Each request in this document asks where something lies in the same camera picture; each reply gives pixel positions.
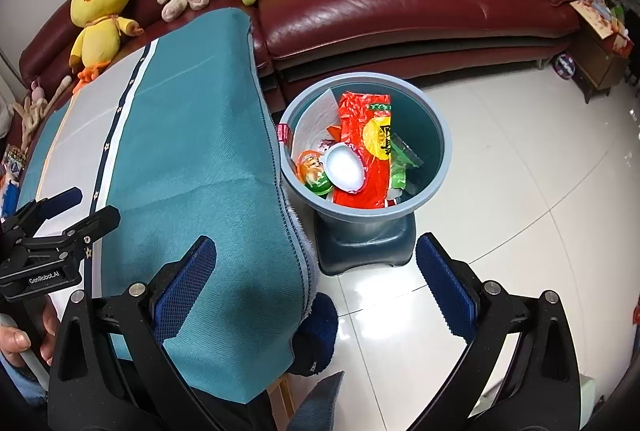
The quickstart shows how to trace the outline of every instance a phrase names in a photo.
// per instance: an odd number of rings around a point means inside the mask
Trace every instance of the yellow circle on package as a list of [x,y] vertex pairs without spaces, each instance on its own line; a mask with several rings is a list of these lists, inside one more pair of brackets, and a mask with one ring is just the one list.
[[389,160],[391,116],[375,116],[362,130],[362,142],[367,151],[380,160]]

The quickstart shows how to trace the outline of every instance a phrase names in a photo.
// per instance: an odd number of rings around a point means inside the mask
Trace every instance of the ball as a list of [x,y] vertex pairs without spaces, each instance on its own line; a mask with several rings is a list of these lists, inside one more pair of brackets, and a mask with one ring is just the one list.
[[575,62],[569,54],[560,54],[554,61],[556,74],[565,80],[569,80],[575,74]]

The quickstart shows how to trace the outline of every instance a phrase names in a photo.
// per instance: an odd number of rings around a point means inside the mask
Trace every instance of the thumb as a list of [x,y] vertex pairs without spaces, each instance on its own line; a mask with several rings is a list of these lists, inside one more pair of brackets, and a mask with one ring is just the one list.
[[31,341],[27,334],[17,328],[0,327],[0,350],[4,353],[20,353],[28,350]]

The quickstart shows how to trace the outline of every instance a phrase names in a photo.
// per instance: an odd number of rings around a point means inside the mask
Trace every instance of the black stripe with stars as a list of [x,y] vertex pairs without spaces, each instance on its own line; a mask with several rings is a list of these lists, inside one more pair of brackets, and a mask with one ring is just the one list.
[[[122,108],[124,107],[125,102],[127,101],[127,97],[129,96],[129,91],[133,88],[133,83],[136,81],[136,77],[138,76],[138,72],[140,71],[140,66],[142,66],[142,62],[146,59],[146,56],[149,53],[151,46],[145,46],[142,55],[140,56],[140,60],[137,62],[136,67],[131,72],[131,76],[129,77],[129,82],[127,83],[127,87],[122,92],[120,96],[120,100],[118,101],[118,107],[116,108],[116,113],[113,115],[113,121],[111,121],[111,128],[109,130],[109,134],[107,135],[106,140],[104,141],[104,146],[102,147],[102,157],[100,158],[100,166],[98,167],[98,175],[95,179],[95,188],[94,195],[91,198],[91,207],[89,208],[89,214],[94,214],[95,206],[98,203],[98,196],[100,195],[100,187],[102,186],[102,178],[104,176],[104,166],[107,162],[107,157],[109,156],[109,148],[111,146],[111,138],[113,138],[113,134],[116,131],[116,126],[120,121],[120,116],[122,114]],[[92,247],[93,244],[90,244],[84,249],[84,253],[87,259],[84,260],[84,291],[86,293],[93,292],[93,277],[92,277],[92,260],[89,259],[92,257]]]

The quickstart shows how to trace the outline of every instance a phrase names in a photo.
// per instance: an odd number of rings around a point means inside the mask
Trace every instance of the metal screw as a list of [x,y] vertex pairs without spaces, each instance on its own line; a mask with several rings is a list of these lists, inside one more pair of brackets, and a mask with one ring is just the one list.
[[75,292],[73,292],[71,294],[71,302],[72,303],[79,303],[84,299],[84,291],[82,290],[76,290]]
[[545,299],[552,305],[555,305],[560,300],[558,294],[556,294],[553,290],[547,290],[545,292]]
[[498,295],[502,291],[500,285],[498,285],[495,281],[487,281],[484,284],[484,290],[492,296]]
[[146,287],[144,286],[144,284],[133,283],[129,287],[129,294],[132,295],[133,297],[138,297],[138,296],[142,296],[142,294],[145,293],[145,290],[146,290]]

